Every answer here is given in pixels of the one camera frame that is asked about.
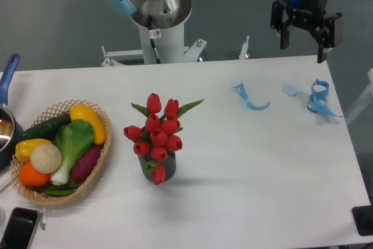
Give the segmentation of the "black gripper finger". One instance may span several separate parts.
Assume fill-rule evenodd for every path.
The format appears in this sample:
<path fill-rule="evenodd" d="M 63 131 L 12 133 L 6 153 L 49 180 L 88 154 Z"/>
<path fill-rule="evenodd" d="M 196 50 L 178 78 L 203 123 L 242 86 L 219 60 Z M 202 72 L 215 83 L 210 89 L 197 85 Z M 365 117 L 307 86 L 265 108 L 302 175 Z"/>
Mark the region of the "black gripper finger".
<path fill-rule="evenodd" d="M 280 49 L 285 50 L 290 44 L 288 27 L 293 22 L 292 10 L 286 0 L 276 0 L 272 3 L 270 26 L 280 35 Z"/>
<path fill-rule="evenodd" d="M 317 63 L 327 59 L 330 49 L 335 48 L 343 38 L 343 14 L 338 12 L 324 17 L 322 26 L 317 32 L 318 56 Z"/>

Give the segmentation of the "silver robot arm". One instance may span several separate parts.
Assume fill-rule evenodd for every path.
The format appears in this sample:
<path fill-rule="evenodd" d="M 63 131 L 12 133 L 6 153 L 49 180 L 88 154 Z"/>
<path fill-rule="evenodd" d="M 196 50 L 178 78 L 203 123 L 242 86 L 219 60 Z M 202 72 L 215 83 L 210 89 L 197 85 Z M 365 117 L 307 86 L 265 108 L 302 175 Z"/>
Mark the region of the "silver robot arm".
<path fill-rule="evenodd" d="M 184 23 L 188 20 L 191 0 L 104 0 L 117 14 L 129 17 L 137 25 L 146 64 L 171 64 L 200 61 L 207 45 L 198 39 L 184 45 Z M 342 41 L 343 16 L 328 15 L 327 0 L 276 0 L 272 4 L 270 27 L 280 36 L 280 48 L 289 46 L 291 26 L 307 31 L 317 42 L 317 62 Z"/>

